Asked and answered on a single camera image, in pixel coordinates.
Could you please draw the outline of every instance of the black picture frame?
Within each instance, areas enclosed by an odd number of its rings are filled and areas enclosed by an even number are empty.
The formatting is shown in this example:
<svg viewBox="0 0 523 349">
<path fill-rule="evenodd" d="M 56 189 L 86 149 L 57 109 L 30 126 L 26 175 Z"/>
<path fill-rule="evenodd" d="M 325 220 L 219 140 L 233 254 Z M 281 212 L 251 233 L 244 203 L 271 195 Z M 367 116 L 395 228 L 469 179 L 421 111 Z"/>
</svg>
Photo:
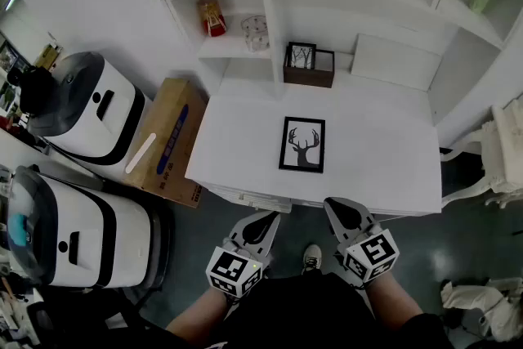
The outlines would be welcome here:
<svg viewBox="0 0 523 349">
<path fill-rule="evenodd" d="M 297 123 L 314 123 L 321 126 L 320 137 L 320 163 L 314 167 L 303 167 L 303 166 L 292 166 L 285 164 L 285 150 L 287 148 L 288 141 L 288 123 L 289 122 Z M 279 169 L 283 170 L 294 170 L 299 172 L 314 172 L 314 173 L 323 173 L 324 172 L 324 152 L 325 152 L 325 120 L 324 119 L 309 119 L 309 118 L 295 118 L 295 117 L 285 117 L 284 122 L 284 134 L 281 141 L 281 151 L 279 152 Z"/>
<path fill-rule="evenodd" d="M 293 48 L 294 47 L 305 47 L 310 48 L 312 57 L 311 57 L 311 67 L 299 67 L 292 64 L 292 56 L 293 56 Z M 313 70 L 315 68 L 316 64 L 316 44 L 309 44 L 309 43 L 289 43 L 287 46 L 287 66 L 288 67 L 294 67 L 297 69 L 307 69 L 307 70 Z"/>
</svg>

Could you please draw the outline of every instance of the wooden photo frame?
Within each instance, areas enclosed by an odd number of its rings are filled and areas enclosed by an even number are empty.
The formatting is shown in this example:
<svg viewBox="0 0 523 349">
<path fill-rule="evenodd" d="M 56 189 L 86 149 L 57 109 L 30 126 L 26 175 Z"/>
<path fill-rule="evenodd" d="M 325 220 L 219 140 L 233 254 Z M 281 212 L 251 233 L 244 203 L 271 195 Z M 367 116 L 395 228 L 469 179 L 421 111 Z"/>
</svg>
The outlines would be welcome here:
<svg viewBox="0 0 523 349">
<path fill-rule="evenodd" d="M 324 119 L 285 117 L 279 168 L 323 173 L 324 145 Z"/>
<path fill-rule="evenodd" d="M 313 70 L 316 61 L 316 44 L 289 43 L 287 66 Z"/>
</svg>

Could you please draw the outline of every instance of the white shoe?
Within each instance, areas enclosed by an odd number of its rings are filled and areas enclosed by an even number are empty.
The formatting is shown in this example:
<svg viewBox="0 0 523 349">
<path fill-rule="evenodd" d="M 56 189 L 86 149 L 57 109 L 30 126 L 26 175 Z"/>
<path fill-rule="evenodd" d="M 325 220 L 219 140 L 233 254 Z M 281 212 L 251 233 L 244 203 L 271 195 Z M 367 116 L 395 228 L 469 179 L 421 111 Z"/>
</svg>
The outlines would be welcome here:
<svg viewBox="0 0 523 349">
<path fill-rule="evenodd" d="M 303 253 L 303 270 L 304 272 L 319 269 L 321 266 L 321 248 L 317 244 L 311 244 Z"/>
</svg>

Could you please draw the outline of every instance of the white robot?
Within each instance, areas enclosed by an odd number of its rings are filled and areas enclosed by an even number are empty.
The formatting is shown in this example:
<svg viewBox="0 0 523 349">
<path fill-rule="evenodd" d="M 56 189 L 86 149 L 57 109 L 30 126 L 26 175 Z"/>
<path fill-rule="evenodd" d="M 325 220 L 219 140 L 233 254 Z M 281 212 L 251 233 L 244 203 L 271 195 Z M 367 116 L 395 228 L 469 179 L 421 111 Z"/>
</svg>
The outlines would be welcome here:
<svg viewBox="0 0 523 349">
<path fill-rule="evenodd" d="M 324 208 L 340 242 L 334 256 L 361 279 L 363 287 L 394 266 L 400 251 L 390 231 L 383 230 L 365 206 L 345 198 L 327 198 Z M 210 285 L 234 298 L 246 295 L 269 266 L 280 220 L 275 212 L 240 220 L 223 240 L 223 247 L 216 247 L 212 254 L 205 271 Z"/>
</svg>

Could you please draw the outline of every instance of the cardboard box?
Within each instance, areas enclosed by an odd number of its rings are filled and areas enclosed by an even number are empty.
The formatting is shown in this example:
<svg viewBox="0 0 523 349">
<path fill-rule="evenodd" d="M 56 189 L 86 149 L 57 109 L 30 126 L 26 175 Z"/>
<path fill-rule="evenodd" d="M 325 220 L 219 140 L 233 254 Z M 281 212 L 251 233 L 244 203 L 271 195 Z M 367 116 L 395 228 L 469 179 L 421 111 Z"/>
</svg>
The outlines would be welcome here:
<svg viewBox="0 0 523 349">
<path fill-rule="evenodd" d="M 138 141 L 132 145 L 131 161 L 144 144 L 143 149 L 152 143 L 125 182 L 197 208 L 202 187 L 186 179 L 185 174 L 205 106 L 187 80 L 166 78 L 145 116 Z"/>
</svg>

